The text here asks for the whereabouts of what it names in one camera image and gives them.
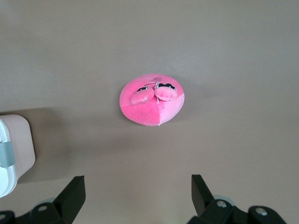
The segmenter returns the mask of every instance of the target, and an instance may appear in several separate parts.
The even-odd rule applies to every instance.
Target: pink fabric
[[[172,119],[182,108],[184,99],[184,90],[175,79],[161,74],[147,74],[123,88],[120,107],[128,119],[142,125],[156,126]]]

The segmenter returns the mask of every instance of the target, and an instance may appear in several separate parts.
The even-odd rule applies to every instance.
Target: black plastic part
[[[214,197],[201,175],[192,175],[191,192],[196,213],[200,216]]]
[[[76,176],[53,201],[60,216],[72,223],[85,202],[85,184],[83,176]]]
[[[257,208],[264,209],[266,211],[266,215],[258,214],[256,211]],[[268,207],[252,206],[248,209],[248,214],[249,221],[253,224],[286,224],[286,222],[279,216],[279,214],[276,211]]]
[[[286,224],[268,207],[252,206],[246,213],[227,201],[215,200],[201,175],[192,175],[192,201],[198,216],[188,224]]]
[[[14,221],[14,212],[0,211],[0,224],[14,224]]]
[[[15,218],[12,211],[0,211],[0,224],[71,224],[85,202],[84,176],[76,176],[53,203],[42,203]]]

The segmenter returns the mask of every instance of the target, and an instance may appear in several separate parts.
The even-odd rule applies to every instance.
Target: gray tape
[[[14,149],[10,141],[0,143],[0,166],[7,168],[15,164]]]

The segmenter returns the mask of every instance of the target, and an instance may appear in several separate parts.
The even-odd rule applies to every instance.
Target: white plastic lid
[[[0,144],[9,142],[9,134],[6,125],[0,120]],[[14,165],[0,167],[0,197],[12,192],[17,184],[17,176]]]

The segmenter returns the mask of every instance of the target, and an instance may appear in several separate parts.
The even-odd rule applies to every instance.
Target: stuffed toy
[[[128,119],[138,124],[160,126],[180,111],[184,99],[184,90],[175,79],[147,74],[125,85],[120,95],[120,107]]]

